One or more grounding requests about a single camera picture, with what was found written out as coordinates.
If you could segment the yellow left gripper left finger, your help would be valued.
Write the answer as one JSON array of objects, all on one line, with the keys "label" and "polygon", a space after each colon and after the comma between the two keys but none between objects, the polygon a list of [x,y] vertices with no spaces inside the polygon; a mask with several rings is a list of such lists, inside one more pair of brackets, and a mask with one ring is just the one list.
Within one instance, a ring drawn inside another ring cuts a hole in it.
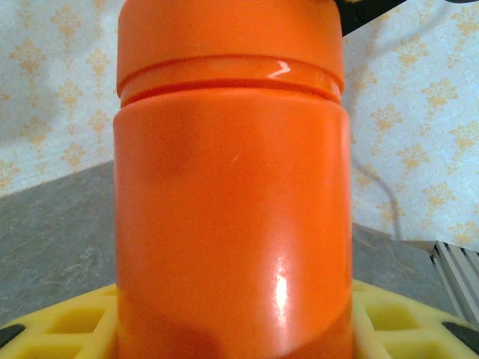
[{"label": "yellow left gripper left finger", "polygon": [[118,359],[114,284],[0,327],[0,359]]}]

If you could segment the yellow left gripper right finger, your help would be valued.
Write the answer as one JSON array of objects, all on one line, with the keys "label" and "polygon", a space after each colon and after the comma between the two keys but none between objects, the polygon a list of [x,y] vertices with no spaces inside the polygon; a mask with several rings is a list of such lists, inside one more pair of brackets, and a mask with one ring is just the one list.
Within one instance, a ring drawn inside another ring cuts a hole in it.
[{"label": "yellow left gripper right finger", "polygon": [[479,359],[479,330],[450,313],[353,281],[354,359]]}]

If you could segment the orange pill bottle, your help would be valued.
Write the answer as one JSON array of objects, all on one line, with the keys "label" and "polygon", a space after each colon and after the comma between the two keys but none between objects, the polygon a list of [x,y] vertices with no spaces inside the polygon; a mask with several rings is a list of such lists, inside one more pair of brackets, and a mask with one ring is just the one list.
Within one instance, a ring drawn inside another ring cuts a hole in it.
[{"label": "orange pill bottle", "polygon": [[353,359],[335,0],[126,0],[118,359]]}]

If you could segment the aluminium side rail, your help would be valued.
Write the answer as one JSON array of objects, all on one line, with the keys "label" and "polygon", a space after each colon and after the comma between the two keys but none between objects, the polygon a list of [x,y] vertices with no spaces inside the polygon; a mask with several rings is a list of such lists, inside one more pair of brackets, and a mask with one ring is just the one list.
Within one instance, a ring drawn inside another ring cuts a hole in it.
[{"label": "aluminium side rail", "polygon": [[436,242],[430,258],[456,314],[479,329],[479,253]]}]

